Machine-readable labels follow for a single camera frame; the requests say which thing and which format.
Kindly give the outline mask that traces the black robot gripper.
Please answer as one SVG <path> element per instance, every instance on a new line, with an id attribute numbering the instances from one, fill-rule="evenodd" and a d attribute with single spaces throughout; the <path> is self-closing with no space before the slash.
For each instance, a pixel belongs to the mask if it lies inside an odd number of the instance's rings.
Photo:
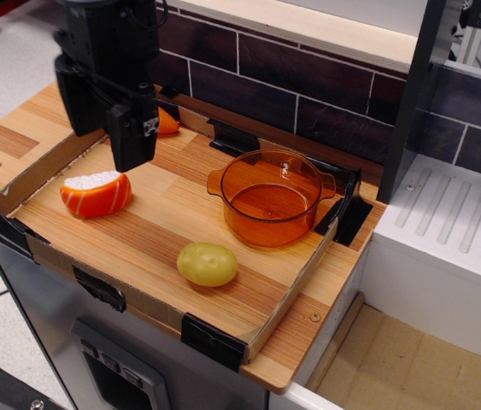
<path id="1" fill-rule="evenodd" d="M 99 129 L 125 173 L 155 156 L 158 103 L 148 64 L 159 54 L 155 8 L 65 8 L 54 34 L 58 88 L 74 133 Z"/>

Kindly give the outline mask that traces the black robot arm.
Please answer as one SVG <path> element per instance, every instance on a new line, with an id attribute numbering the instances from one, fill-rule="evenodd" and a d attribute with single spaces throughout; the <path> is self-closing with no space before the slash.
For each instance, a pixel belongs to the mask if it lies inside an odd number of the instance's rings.
<path id="1" fill-rule="evenodd" d="M 109 135 L 117 171 L 151 161 L 159 131 L 149 63 L 167 15 L 153 1 L 63 1 L 56 79 L 74 132 Z"/>

